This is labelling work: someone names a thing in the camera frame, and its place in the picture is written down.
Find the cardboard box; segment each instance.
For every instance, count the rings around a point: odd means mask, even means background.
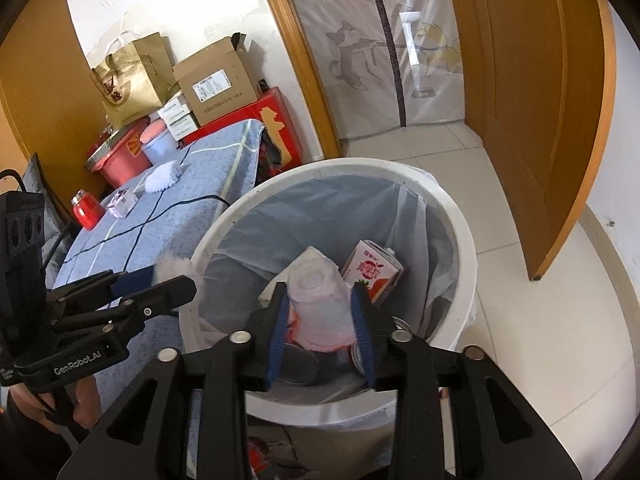
[[[175,121],[175,123],[168,124],[166,127],[169,129],[175,140],[180,140],[197,131],[199,128],[193,114],[187,114],[183,118]]]
[[[182,91],[167,101],[167,103],[158,110],[158,116],[167,124],[175,123],[191,112],[191,107],[187,102],[187,98]]]
[[[260,85],[247,63],[244,34],[210,44],[174,67],[191,110],[204,125],[255,103]]]
[[[347,285],[364,282],[374,306],[385,301],[404,270],[392,252],[371,240],[361,240],[342,269]]]

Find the pink lid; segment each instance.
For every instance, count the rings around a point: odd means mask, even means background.
[[[142,132],[140,142],[148,144],[164,131],[166,131],[166,123],[162,119],[155,120]]]

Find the red box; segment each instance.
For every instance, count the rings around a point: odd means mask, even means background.
[[[277,86],[267,90],[255,103],[205,124],[199,130],[184,137],[183,141],[185,145],[191,144],[202,137],[220,131],[222,128],[247,119],[258,119],[264,123],[269,138],[282,154],[281,170],[286,171],[302,165],[300,141],[284,103],[282,92]]]

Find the white wall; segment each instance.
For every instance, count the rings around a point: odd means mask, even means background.
[[[168,37],[176,62],[234,32],[244,32],[254,69],[270,86],[279,86],[286,98],[305,151],[304,159],[321,158],[300,86],[266,0],[68,0],[68,3],[90,64],[97,64],[104,55],[108,38],[123,30],[138,34],[159,31]]]
[[[640,51],[611,7],[618,71],[609,140],[587,204],[640,296]]]

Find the white trash can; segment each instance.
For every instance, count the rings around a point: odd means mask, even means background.
[[[180,310],[187,352],[239,330],[258,295],[307,246],[341,267],[356,243],[391,247],[407,268],[382,309],[432,346],[454,349],[476,288],[476,251],[451,197],[423,170],[341,158],[287,171],[247,193],[218,218],[191,259],[204,290]],[[349,384],[278,385],[248,393],[249,415],[286,426],[368,430],[394,420],[396,394]]]

